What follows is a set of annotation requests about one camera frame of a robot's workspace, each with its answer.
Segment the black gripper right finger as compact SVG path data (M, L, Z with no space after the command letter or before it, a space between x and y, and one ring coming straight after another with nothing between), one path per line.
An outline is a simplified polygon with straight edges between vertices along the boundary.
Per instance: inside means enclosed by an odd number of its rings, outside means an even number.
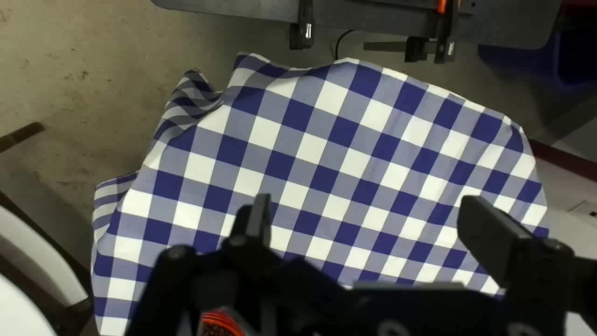
M480 266L509 294L569 294L573 251L562 242L532 234L485 199L463 199L457 234Z

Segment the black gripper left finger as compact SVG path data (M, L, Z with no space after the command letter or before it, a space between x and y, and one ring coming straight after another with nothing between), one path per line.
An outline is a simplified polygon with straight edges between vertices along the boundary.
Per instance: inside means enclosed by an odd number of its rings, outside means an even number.
M246 279L259 279L274 266L271 245L271 197L258 195L237 214L233 230L224 244L226 258Z

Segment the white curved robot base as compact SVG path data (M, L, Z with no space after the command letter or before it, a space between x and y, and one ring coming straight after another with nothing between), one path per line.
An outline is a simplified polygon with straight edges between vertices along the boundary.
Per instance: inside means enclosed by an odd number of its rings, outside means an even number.
M88 272L28 217L0 208L2 336L80 336Z

